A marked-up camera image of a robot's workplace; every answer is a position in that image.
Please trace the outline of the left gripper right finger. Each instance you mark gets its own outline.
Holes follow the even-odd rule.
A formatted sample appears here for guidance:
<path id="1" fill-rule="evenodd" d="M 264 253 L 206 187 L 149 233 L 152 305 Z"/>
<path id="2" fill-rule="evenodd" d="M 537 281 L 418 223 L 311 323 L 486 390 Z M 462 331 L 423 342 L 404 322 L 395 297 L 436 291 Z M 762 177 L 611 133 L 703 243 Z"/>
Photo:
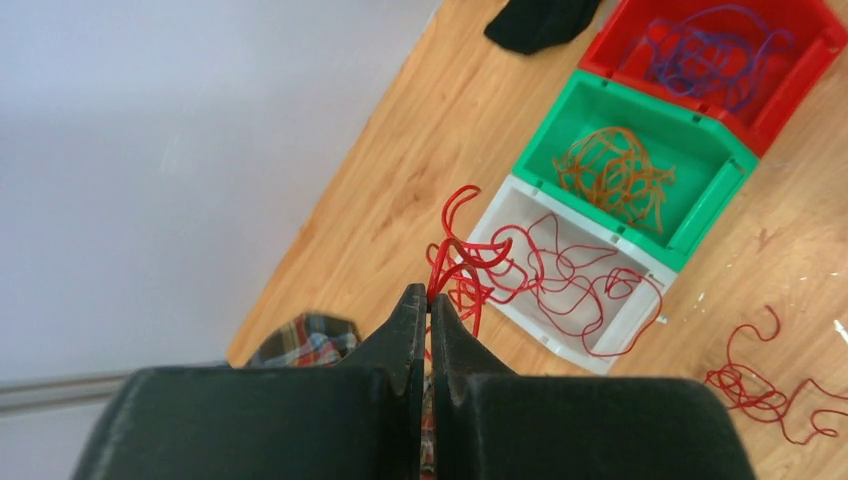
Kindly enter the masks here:
<path id="1" fill-rule="evenodd" d="M 480 479 L 485 455 L 472 384 L 514 371 L 463 326 L 445 294 L 430 306 L 434 435 L 439 479 Z"/>

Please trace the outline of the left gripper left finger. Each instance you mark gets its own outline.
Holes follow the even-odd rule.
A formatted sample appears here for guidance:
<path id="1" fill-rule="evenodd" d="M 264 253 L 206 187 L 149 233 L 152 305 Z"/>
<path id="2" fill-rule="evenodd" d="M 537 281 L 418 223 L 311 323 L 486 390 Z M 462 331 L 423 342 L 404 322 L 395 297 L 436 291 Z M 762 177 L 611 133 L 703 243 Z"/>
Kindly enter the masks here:
<path id="1" fill-rule="evenodd" d="M 420 477 L 427 313 L 425 286 L 408 285 L 387 320 L 338 364 L 363 381 L 348 414 L 358 418 L 358 478 Z"/>

